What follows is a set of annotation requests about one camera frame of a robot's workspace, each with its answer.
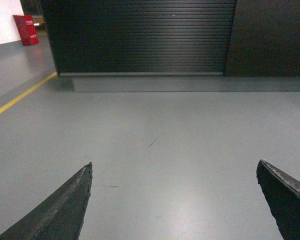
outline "epoxy floor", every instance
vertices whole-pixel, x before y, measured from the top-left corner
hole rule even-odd
[[[54,78],[0,115],[0,234],[92,162],[80,240],[281,240],[260,159],[300,181],[300,92],[75,93]]]

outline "roller shutter door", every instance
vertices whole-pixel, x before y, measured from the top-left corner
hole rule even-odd
[[[223,73],[236,0],[42,1],[66,75]]]

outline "gray baseboard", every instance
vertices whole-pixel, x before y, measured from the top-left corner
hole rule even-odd
[[[75,77],[73,85],[78,93],[300,92],[300,77]]]

